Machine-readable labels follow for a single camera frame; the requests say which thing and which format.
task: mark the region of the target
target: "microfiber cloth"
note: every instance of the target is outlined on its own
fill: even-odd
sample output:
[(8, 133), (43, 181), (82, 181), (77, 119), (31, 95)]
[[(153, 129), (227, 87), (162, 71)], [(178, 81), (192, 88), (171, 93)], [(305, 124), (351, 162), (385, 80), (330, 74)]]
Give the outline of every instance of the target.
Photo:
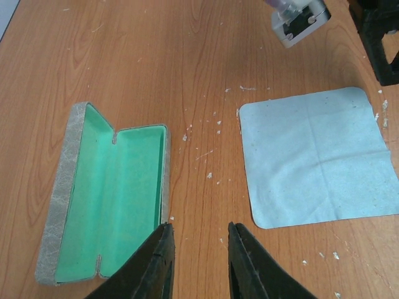
[(245, 104), (239, 115), (260, 228), (399, 212), (398, 178), (363, 90)]

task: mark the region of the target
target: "wooden table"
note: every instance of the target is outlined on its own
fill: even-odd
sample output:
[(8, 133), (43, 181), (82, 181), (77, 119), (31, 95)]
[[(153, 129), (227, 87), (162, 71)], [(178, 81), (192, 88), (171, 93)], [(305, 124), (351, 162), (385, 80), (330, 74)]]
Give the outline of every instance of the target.
[(103, 282), (34, 280), (65, 124), (81, 101), (117, 128), (172, 132), (174, 298), (229, 297), (229, 221), (320, 298), (399, 298), (398, 217), (271, 230), (251, 219), (236, 116), (245, 103), (361, 87), (399, 173), (399, 85), (376, 81), (347, 2), (326, 3), (329, 23), (285, 50), (259, 0), (21, 0), (0, 43), (0, 298), (81, 298)]

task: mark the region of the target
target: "white debris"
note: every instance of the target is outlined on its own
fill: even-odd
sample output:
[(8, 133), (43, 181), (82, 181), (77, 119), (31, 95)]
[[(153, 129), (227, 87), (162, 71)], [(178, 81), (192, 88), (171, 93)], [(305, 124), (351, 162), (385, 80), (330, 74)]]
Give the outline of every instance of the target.
[(211, 153), (213, 153), (213, 149), (211, 149), (209, 152), (202, 154), (201, 156), (195, 158), (195, 161), (197, 161), (197, 160), (201, 159), (202, 157), (206, 156), (207, 154), (211, 154)]
[(256, 90), (255, 87), (243, 87), (242, 85), (239, 86), (239, 88), (244, 91), (244, 90)]
[(387, 108), (388, 108), (388, 100), (385, 100), (385, 101), (382, 103), (382, 109), (383, 109), (383, 111), (386, 111)]

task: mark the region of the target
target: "paper crumb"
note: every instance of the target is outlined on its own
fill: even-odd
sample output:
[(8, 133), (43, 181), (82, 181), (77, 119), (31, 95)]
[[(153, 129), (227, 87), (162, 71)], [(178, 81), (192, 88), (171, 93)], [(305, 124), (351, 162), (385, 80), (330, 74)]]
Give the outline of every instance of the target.
[(383, 109), (383, 111), (386, 111), (387, 108), (388, 108), (388, 100), (385, 100), (385, 101), (382, 103), (382, 109)]
[(239, 88), (244, 91), (244, 90), (256, 90), (255, 87), (243, 87), (242, 85), (239, 86)]

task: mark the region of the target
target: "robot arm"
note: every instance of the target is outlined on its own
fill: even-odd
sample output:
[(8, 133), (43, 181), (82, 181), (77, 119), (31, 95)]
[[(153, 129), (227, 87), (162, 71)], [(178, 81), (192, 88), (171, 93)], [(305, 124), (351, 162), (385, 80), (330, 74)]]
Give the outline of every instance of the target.
[[(323, 0), (265, 0), (276, 11), (272, 28), (290, 48), (323, 26), (331, 14)], [(399, 84), (399, 52), (391, 63), (382, 45), (385, 34), (399, 31), (399, 0), (348, 0), (349, 11), (375, 76), (382, 86)]]

